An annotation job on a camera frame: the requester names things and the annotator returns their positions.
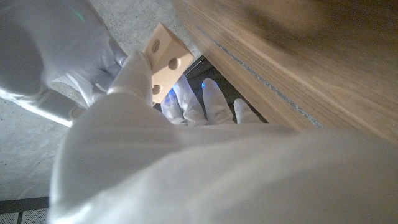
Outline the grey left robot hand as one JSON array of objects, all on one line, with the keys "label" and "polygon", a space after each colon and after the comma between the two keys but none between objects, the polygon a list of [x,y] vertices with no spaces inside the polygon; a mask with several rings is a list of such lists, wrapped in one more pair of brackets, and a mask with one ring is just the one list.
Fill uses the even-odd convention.
[{"label": "grey left robot hand", "polygon": [[49,223],[396,223],[397,148],[340,130],[192,127],[152,107],[136,51],[58,151]]}]

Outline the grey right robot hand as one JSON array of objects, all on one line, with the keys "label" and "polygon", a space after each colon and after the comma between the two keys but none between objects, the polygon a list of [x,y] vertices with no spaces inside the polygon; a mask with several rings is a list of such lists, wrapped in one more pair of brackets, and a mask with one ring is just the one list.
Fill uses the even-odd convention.
[{"label": "grey right robot hand", "polygon": [[51,84],[91,106],[126,57],[89,1],[1,1],[1,98],[37,115],[70,127],[85,107]]}]

